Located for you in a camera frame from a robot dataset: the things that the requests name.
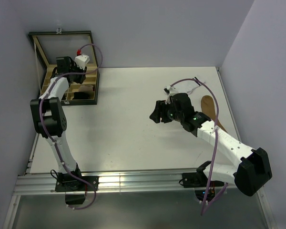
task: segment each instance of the wooden tray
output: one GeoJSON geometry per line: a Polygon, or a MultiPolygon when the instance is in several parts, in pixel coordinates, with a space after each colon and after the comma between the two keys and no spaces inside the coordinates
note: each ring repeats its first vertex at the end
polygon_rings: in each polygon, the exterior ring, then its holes
{"type": "MultiPolygon", "coordinates": [[[[36,46],[37,56],[46,72],[42,82],[41,95],[50,84],[52,71],[57,66],[55,63],[56,57],[70,56],[74,60],[76,51],[80,47],[87,43],[93,43],[91,31],[30,32],[28,36],[33,47],[36,46]]],[[[82,53],[89,55],[90,61],[87,64],[87,72],[92,72],[98,67],[95,48],[87,46],[83,48],[82,53]]],[[[83,84],[72,83],[61,100],[62,105],[97,104],[99,78],[99,71],[96,70],[92,74],[86,75],[83,84]],[[80,87],[85,85],[93,86],[93,91],[85,92],[89,95],[89,99],[74,100],[74,93],[79,92],[80,87]]]]}

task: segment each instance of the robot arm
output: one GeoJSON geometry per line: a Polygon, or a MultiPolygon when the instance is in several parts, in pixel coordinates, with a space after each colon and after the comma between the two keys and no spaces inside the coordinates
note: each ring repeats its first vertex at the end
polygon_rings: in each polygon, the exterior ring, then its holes
{"type": "MultiPolygon", "coordinates": [[[[186,131],[215,145],[214,122],[204,113],[194,110],[186,93],[174,93],[169,96],[169,101],[157,101],[150,119],[155,123],[178,121],[186,131]]],[[[217,149],[233,165],[214,164],[211,179],[235,184],[245,195],[252,196],[272,177],[267,152],[262,148],[255,150],[246,146],[218,126],[215,128],[219,137],[217,149]]],[[[198,168],[198,183],[204,184],[207,181],[210,164],[205,162],[198,168]]]]}
{"type": "Polygon", "coordinates": [[[81,177],[81,171],[72,157],[67,143],[65,134],[67,121],[61,106],[61,99],[73,82],[83,83],[86,77],[85,74],[82,73],[87,71],[86,64],[88,61],[89,56],[84,54],[78,55],[75,58],[75,61],[73,61],[71,57],[56,58],[57,67],[52,73],[50,85],[39,99],[31,100],[31,112],[35,130],[49,143],[58,163],[58,183],[70,184],[72,190],[76,189],[76,186],[79,186],[80,182],[75,181],[74,178],[68,174],[61,162],[63,161],[63,165],[77,177],[81,177]],[[61,77],[61,75],[65,73],[71,74],[66,77],[61,77]],[[45,133],[41,124],[40,103],[42,99],[44,100],[42,104],[42,113],[45,113],[43,116],[44,124],[50,136],[55,140],[55,143],[53,143],[53,140],[45,133]]]}

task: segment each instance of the white tabletop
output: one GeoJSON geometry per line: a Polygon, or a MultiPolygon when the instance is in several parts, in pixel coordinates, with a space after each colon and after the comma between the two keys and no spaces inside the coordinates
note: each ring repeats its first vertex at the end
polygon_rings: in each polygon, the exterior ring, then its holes
{"type": "MultiPolygon", "coordinates": [[[[198,167],[211,160],[213,148],[183,130],[178,122],[155,124],[149,119],[163,88],[183,78],[198,77],[214,92],[219,120],[237,138],[215,67],[108,68],[100,70],[97,105],[64,106],[66,136],[81,171],[124,171],[198,167]]],[[[195,110],[209,92],[199,87],[190,95],[195,110]]],[[[216,155],[218,163],[229,160],[216,155]]],[[[31,173],[58,169],[49,144],[39,136],[31,173]]]]}

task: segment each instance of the white wall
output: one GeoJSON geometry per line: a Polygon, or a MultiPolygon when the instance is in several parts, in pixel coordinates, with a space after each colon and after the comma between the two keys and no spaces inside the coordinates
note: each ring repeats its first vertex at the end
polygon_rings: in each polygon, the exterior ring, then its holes
{"type": "Polygon", "coordinates": [[[0,228],[35,137],[30,111],[30,100],[38,93],[33,54],[14,8],[0,0],[0,228]]]}
{"type": "Polygon", "coordinates": [[[91,30],[104,67],[221,66],[253,0],[13,0],[27,31],[91,30]]]}
{"type": "Polygon", "coordinates": [[[266,192],[286,229],[286,0],[255,0],[222,66],[242,140],[270,157],[266,192]]]}

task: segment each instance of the cable clip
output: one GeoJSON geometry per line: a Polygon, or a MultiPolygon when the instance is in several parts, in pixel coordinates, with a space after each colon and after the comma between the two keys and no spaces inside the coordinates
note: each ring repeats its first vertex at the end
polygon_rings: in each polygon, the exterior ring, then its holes
{"type": "Polygon", "coordinates": [[[167,99],[165,101],[165,104],[170,104],[171,103],[170,97],[179,93],[176,90],[176,88],[174,88],[174,87],[172,87],[170,85],[168,85],[166,88],[164,88],[164,92],[167,94],[167,99]]]}
{"type": "Polygon", "coordinates": [[[214,126],[213,131],[211,132],[211,134],[213,134],[215,132],[215,130],[217,130],[219,128],[219,126],[214,126]]]}
{"type": "Polygon", "coordinates": [[[61,34],[61,31],[62,31],[62,29],[61,29],[60,27],[58,27],[58,28],[56,29],[56,34],[61,34]]]}

